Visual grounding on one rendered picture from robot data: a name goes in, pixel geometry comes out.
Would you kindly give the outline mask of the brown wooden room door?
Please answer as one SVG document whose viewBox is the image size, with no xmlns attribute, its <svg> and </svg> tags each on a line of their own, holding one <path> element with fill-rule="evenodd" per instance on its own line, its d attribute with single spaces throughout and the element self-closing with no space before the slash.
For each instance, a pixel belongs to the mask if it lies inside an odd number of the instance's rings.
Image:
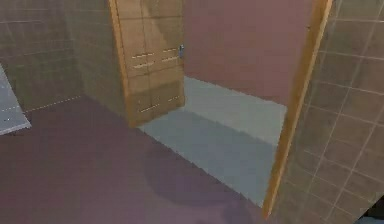
<svg viewBox="0 0 384 224">
<path fill-rule="evenodd" d="M 185 0 L 108 0 L 128 124 L 185 105 Z"/>
</svg>

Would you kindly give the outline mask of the grey flat slab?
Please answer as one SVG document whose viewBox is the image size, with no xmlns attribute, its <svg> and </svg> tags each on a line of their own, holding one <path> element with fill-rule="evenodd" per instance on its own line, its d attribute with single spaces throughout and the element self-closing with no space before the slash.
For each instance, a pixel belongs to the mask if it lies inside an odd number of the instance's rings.
<svg viewBox="0 0 384 224">
<path fill-rule="evenodd" d="M 31 124 L 23 113 L 0 64 L 0 136 L 30 127 Z"/>
</svg>

